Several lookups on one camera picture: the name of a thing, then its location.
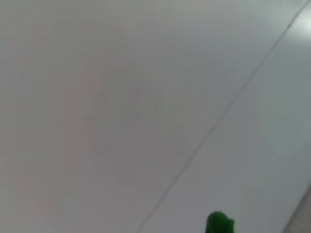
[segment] white ceiling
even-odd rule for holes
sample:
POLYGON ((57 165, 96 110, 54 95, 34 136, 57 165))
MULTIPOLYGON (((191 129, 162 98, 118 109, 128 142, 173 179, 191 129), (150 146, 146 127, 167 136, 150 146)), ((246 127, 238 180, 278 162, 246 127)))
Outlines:
POLYGON ((281 230, 311 176, 309 8, 265 58, 305 3, 2 1, 0 230, 281 230))

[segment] white surface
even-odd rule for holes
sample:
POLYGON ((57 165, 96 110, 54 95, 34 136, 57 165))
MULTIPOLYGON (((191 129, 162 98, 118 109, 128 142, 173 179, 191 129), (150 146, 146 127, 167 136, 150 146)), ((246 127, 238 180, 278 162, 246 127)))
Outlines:
POLYGON ((311 5, 141 232, 203 232, 222 210, 237 232, 281 232, 311 182, 311 5))

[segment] green cap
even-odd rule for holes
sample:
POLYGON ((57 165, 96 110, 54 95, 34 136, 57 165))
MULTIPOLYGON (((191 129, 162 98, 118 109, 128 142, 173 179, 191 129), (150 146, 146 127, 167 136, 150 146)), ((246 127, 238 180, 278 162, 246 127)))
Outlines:
POLYGON ((234 220, 222 212, 213 212, 207 218, 205 233, 234 233, 234 220))

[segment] green object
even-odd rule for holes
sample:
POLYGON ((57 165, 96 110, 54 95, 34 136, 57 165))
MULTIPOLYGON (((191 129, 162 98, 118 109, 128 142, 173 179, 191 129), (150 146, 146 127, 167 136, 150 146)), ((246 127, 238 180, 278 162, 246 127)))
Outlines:
POLYGON ((213 212, 207 218, 205 233, 234 233, 234 220, 222 212, 213 212))

